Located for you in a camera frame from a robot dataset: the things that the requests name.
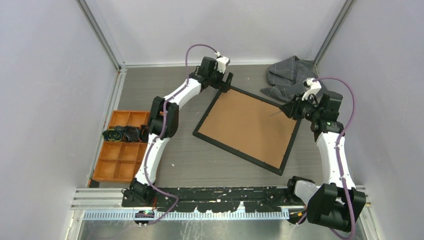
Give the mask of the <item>black picture frame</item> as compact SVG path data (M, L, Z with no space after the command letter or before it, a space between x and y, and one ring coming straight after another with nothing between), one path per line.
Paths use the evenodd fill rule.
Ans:
M193 136L281 176L300 120L287 117L280 104L237 87L217 92Z

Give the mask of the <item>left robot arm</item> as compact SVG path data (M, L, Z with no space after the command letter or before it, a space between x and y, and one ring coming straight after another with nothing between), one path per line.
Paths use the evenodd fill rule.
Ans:
M141 207L148 207L153 202L157 169L167 143L178 130L181 108L208 87L227 92L233 78L232 73L225 76L230 61L226 56L204 57L176 90L153 99L146 151L138 172L124 192L126 198L134 199Z

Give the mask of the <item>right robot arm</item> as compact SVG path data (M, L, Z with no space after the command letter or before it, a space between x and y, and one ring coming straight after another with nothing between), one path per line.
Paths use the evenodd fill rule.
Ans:
M280 106L288 118L311 123L324 177L322 185L317 186L311 179L293 176L287 182L285 198L291 205L305 204L309 223L351 233L365 206L366 195L357 189L348 170L345 127L338 121L342 100L342 95L333 91L324 93L320 100L308 93L296 95Z

